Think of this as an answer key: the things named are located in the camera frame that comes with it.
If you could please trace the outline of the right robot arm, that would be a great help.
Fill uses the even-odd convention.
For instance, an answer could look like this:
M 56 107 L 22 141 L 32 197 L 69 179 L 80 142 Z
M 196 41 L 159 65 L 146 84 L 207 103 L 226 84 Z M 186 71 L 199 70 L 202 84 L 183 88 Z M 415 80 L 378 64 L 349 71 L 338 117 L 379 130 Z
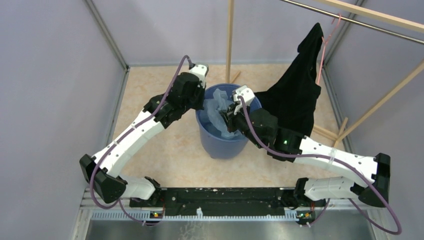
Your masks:
M 391 158 L 384 153 L 362 156 L 319 143 L 310 137 L 279 127 L 277 118 L 263 108 L 248 110 L 231 104 L 219 112 L 229 132 L 239 131 L 256 147 L 278 161 L 311 165 L 337 174 L 333 178 L 300 178 L 293 200 L 299 206 L 321 199 L 357 198 L 369 206 L 389 203 Z

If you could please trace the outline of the light blue trash bag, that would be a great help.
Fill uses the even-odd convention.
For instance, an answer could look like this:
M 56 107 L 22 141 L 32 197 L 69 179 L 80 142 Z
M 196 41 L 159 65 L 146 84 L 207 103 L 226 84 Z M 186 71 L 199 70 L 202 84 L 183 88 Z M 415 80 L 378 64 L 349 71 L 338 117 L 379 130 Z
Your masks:
M 229 132 L 223 117 L 220 115 L 220 111 L 226 111 L 233 103 L 227 92 L 220 88 L 212 91 L 212 98 L 203 101 L 203 110 L 200 111 L 199 120 L 209 133 L 224 140 L 236 140 L 242 137 L 239 130 Z

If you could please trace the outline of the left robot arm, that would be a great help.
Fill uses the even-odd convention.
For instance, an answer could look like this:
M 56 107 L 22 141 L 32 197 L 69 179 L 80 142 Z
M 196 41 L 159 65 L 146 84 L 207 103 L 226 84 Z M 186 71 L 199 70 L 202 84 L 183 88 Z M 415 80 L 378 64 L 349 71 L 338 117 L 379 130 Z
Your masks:
M 205 71 L 195 69 L 179 74 L 163 104 L 160 104 L 163 95 L 152 97 L 114 141 L 94 155 L 85 154 L 80 158 L 83 176 L 98 207 L 110 209 L 120 198 L 138 198 L 149 207 L 160 202 L 157 181 L 150 177 L 124 179 L 120 173 L 151 138 L 178 121 L 188 110 L 203 107 L 206 76 Z

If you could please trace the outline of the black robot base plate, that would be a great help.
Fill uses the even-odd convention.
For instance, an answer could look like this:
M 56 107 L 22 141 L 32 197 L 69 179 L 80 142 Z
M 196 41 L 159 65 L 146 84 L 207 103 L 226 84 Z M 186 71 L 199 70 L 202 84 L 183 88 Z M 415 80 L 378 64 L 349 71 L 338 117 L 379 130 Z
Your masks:
M 169 187 L 155 192 L 149 200 L 129 202 L 131 208 L 164 210 L 168 217 L 195 216 L 198 209 L 206 217 L 282 216 L 288 210 L 325 204 L 324 199 L 312 201 L 284 187 Z

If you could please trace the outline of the blue plastic trash bin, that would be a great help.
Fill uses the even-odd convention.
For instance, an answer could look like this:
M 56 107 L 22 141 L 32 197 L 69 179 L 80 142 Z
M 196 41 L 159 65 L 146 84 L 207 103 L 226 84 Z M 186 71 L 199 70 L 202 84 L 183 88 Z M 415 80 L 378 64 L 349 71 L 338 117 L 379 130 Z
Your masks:
M 223 91 L 226 91 L 230 100 L 233 100 L 232 91 L 237 89 L 238 87 L 240 86 L 233 83 L 221 83 L 213 85 L 205 90 L 204 99 L 211 99 L 213 95 L 212 91 L 214 91 L 215 89 L 221 89 Z M 197 123 L 199 124 L 201 144 L 205 151 L 210 155 L 210 157 L 213 159 L 231 159 L 241 153 L 241 151 L 244 149 L 249 140 L 242 134 L 241 138 L 226 140 L 209 133 L 199 120 L 201 111 L 202 110 L 197 110 L 195 112 L 195 116 Z

